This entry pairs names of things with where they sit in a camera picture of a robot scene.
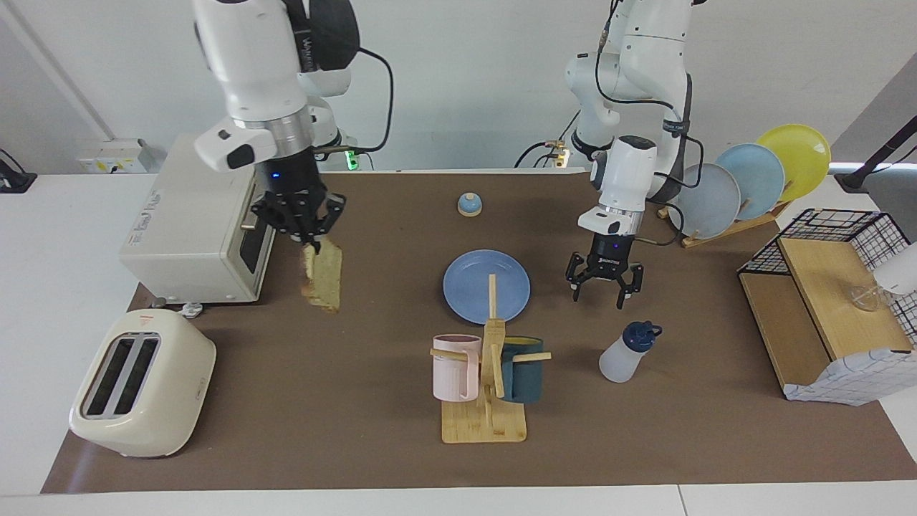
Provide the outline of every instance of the cable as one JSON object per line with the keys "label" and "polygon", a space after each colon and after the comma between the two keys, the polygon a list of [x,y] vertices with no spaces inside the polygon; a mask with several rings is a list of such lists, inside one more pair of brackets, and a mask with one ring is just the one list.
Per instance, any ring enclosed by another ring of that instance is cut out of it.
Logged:
{"label": "cable", "polygon": [[567,126],[564,128],[564,132],[560,133],[560,136],[558,136],[558,140],[563,140],[564,137],[567,136],[567,131],[569,131],[570,128],[573,127],[573,122],[575,122],[577,117],[579,116],[580,116],[580,110],[577,109],[576,114],[573,115],[573,118],[570,119],[570,123],[567,124]]}
{"label": "cable", "polygon": [[880,168],[880,169],[878,169],[878,170],[874,170],[874,171],[870,172],[870,174],[875,174],[876,172],[883,172],[883,171],[888,170],[889,168],[891,168],[891,167],[897,165],[898,163],[901,163],[901,162],[903,162],[904,160],[910,158],[910,157],[911,157],[911,154],[914,154],[914,151],[917,151],[917,145],[914,145],[913,148],[911,148],[911,149],[908,151],[907,154],[904,154],[903,156],[901,156],[901,158],[900,158],[898,161],[896,161],[895,163],[892,163],[891,165],[889,165],[889,166],[887,166],[887,167],[885,167],[885,168]]}
{"label": "cable", "polygon": [[665,177],[666,180],[676,183],[678,185],[681,185],[684,188],[697,188],[697,186],[701,183],[701,170],[703,169],[703,143],[701,143],[700,140],[696,140],[688,136],[687,134],[684,135],[684,137],[685,137],[685,140],[696,143],[698,148],[701,150],[701,160],[697,164],[697,181],[695,181],[693,185],[686,185],[683,181],[676,179],[672,177],[671,175],[666,175],[661,172],[656,172],[653,175],[658,175],[659,177]]}
{"label": "cable", "polygon": [[678,230],[675,231],[675,236],[673,236],[672,239],[671,239],[670,241],[667,241],[667,242],[665,242],[665,243],[653,241],[653,240],[650,240],[650,239],[640,238],[640,237],[636,237],[634,240],[636,240],[636,241],[641,241],[641,242],[643,242],[643,243],[650,243],[650,244],[653,244],[653,245],[657,245],[657,246],[659,246],[659,247],[666,247],[667,245],[671,245],[671,244],[675,243],[675,241],[678,240],[679,237],[681,236],[681,232],[684,231],[684,229],[685,229],[685,214],[684,214],[684,212],[682,212],[681,209],[680,209],[679,207],[675,206],[674,204],[670,204],[670,203],[667,203],[667,202],[658,203],[658,202],[655,202],[655,201],[649,201],[649,202],[651,202],[651,203],[653,203],[653,204],[665,205],[665,206],[668,206],[669,208],[674,209],[675,211],[678,211],[678,212],[679,212],[679,220],[681,220],[681,223],[679,224]]}
{"label": "cable", "polygon": [[545,154],[544,156],[541,156],[540,158],[538,158],[537,160],[535,160],[535,164],[532,165],[532,168],[538,168],[538,162],[540,162],[541,160],[545,160],[545,164],[544,164],[543,166],[547,166],[547,164],[551,161],[551,158],[552,158],[553,156],[554,156],[554,154],[551,154],[551,153],[548,153],[548,154]]}
{"label": "cable", "polygon": [[538,142],[538,143],[532,145],[532,146],[529,147],[528,149],[525,149],[525,152],[523,152],[522,155],[519,156],[519,159],[516,160],[516,164],[513,165],[513,168],[519,168],[519,163],[521,163],[522,160],[525,159],[525,156],[527,156],[529,152],[534,151],[534,150],[537,149],[538,147],[547,147],[549,144],[550,144],[550,142],[548,142],[548,141],[540,141],[540,142]]}
{"label": "cable", "polygon": [[3,149],[0,149],[0,152],[3,153],[4,156],[6,156],[7,158],[9,158],[13,163],[15,163],[17,167],[19,167],[19,172],[21,172],[22,174],[25,174],[25,173],[26,173],[26,169],[22,168],[22,165],[19,164],[18,161],[16,161],[16,158],[14,158],[12,154],[10,154],[10,153],[7,152],[7,151],[4,151]]}
{"label": "cable", "polygon": [[675,118],[679,119],[678,122],[681,122],[681,116],[675,112],[675,107],[664,100],[621,100],[609,97],[602,90],[602,84],[599,82],[599,63],[602,62],[602,51],[605,49],[605,43],[608,41],[608,30],[612,26],[612,17],[614,16],[614,11],[616,11],[618,8],[618,3],[619,0],[612,0],[608,13],[608,19],[605,21],[605,27],[602,30],[602,37],[599,39],[599,50],[595,53],[595,87],[598,88],[599,95],[601,95],[605,100],[614,102],[615,104],[658,104],[660,106],[665,106],[671,110],[672,114],[675,115]]}
{"label": "cable", "polygon": [[354,151],[357,154],[366,154],[380,150],[382,147],[385,147],[385,144],[389,141],[389,133],[392,131],[392,110],[394,109],[395,103],[395,74],[392,71],[392,66],[381,55],[372,50],[364,49],[363,47],[359,47],[357,51],[381,62],[383,65],[385,65],[385,70],[387,70],[389,73],[389,114],[385,121],[385,135],[382,136],[382,142],[375,147],[351,147],[348,145],[319,147],[315,149],[316,153]]}

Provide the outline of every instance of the wooden mug holder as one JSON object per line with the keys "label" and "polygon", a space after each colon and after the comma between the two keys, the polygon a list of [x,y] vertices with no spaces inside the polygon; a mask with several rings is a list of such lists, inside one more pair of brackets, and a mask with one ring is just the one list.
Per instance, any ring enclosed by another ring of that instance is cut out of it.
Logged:
{"label": "wooden mug holder", "polygon": [[[484,324],[481,344],[481,386],[477,399],[465,402],[441,401],[443,443],[520,443],[528,431],[525,427],[525,405],[501,398],[503,370],[501,355],[506,339],[506,322],[497,317],[497,278],[489,277],[490,317]],[[430,350],[434,356],[468,360],[464,353]],[[514,357],[514,362],[548,360],[551,353],[531,353]]]}

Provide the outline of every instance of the mug handle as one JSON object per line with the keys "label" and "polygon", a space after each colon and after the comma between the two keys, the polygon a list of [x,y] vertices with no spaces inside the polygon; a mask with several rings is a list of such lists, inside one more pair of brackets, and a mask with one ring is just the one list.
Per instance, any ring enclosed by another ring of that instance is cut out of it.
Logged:
{"label": "mug handle", "polygon": [[468,394],[471,389],[470,386],[478,382],[478,353],[472,350],[462,351],[468,356],[468,362],[465,369],[468,372],[468,377],[465,379],[465,388],[459,391],[458,396],[465,401],[469,401],[471,399],[471,396]]}

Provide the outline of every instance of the pink mug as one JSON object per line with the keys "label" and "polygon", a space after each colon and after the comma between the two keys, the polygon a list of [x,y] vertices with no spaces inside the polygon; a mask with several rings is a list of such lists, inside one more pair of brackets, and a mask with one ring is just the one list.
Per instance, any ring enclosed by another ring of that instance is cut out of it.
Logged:
{"label": "pink mug", "polygon": [[433,357],[433,396],[443,401],[471,401],[478,398],[478,362],[481,337],[446,334],[433,338],[434,349],[464,353],[468,360]]}

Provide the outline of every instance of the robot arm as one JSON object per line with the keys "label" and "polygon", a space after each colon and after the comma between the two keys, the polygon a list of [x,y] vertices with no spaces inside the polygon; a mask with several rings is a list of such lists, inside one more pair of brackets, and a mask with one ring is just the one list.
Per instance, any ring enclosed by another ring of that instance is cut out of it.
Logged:
{"label": "robot arm", "polygon": [[[327,193],[313,149],[341,139],[320,96],[349,86],[345,69],[359,48],[349,0],[193,0],[193,6],[228,113],[195,149],[219,171],[254,164],[268,191],[252,211],[318,249],[346,203]],[[320,218],[322,206],[327,214]]]}
{"label": "robot arm", "polygon": [[[640,290],[643,267],[628,263],[628,254],[646,199],[664,202],[679,192],[680,181],[669,178],[683,177],[690,125],[691,78],[683,53],[691,6],[691,0],[613,0],[599,51],[578,54],[568,64],[567,83],[580,101],[572,142],[593,161],[591,183],[601,194],[598,205],[579,219],[594,235],[588,257],[570,257],[567,279],[574,300],[581,285],[595,277],[619,284],[618,308]],[[603,51],[606,40],[609,52]],[[616,138],[615,104],[664,106],[659,140]],[[630,283],[623,279],[628,271]]]}

